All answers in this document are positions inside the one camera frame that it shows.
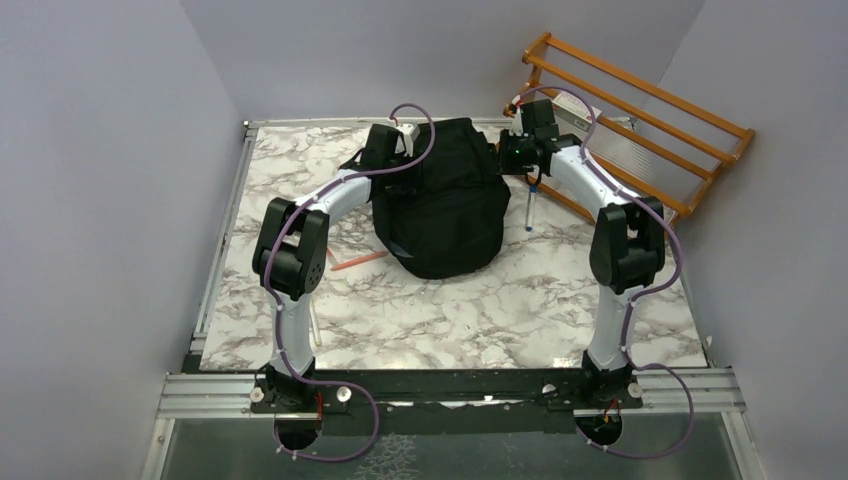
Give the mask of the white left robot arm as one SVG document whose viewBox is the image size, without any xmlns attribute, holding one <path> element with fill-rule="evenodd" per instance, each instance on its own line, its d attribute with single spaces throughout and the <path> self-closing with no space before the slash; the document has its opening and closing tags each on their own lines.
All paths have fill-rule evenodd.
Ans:
<svg viewBox="0 0 848 480">
<path fill-rule="evenodd" d="M 252 266 L 272 302 L 274 356 L 267 383 L 288 409 L 306 408 L 314 387 L 332 384 L 314 378 L 311 313 L 301 304 L 323 278 L 329 228 L 370 200 L 377 178 L 417 169 L 435 139 L 432 121 L 374 124 L 366 145 L 330 180 L 295 200 L 275 198 L 268 204 Z"/>
</svg>

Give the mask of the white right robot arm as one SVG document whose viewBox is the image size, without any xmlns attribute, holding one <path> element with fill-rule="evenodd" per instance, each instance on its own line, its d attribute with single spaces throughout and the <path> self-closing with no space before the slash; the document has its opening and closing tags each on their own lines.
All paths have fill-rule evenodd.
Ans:
<svg viewBox="0 0 848 480">
<path fill-rule="evenodd" d="M 600 407 L 632 376 L 627 344 L 633 301 L 665 263 L 663 206 L 654 197 L 638 197 L 604 170 L 577 136 L 561 133 L 551 100 L 515 99 L 510 109 L 514 118 L 500 134 L 497 153 L 502 173 L 536 170 L 556 179 L 594 220 L 589 266 L 600 296 L 576 384 L 585 404 Z"/>
</svg>

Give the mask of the black student bag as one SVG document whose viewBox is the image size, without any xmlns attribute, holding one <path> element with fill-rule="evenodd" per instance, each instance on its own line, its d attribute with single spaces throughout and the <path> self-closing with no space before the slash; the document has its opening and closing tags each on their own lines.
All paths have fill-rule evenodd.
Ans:
<svg viewBox="0 0 848 480">
<path fill-rule="evenodd" d="M 422 123 L 415 167 L 373 178 L 375 232 L 411 274 L 428 280 L 473 273 L 498 255 L 510 189 L 493 144 L 467 117 Z"/>
</svg>

